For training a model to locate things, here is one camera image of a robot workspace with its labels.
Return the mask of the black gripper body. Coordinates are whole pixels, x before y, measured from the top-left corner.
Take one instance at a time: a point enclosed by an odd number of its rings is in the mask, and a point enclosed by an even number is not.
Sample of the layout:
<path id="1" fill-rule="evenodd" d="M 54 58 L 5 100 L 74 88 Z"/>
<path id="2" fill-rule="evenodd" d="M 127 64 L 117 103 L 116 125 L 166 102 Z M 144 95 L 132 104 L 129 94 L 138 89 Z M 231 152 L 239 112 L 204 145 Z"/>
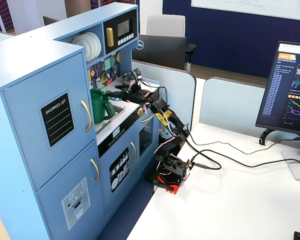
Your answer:
<path id="1" fill-rule="evenodd" d="M 151 91 L 136 88 L 126 92 L 126 100 L 135 104 L 143 104 L 148 99 L 148 96 L 152 94 Z"/>

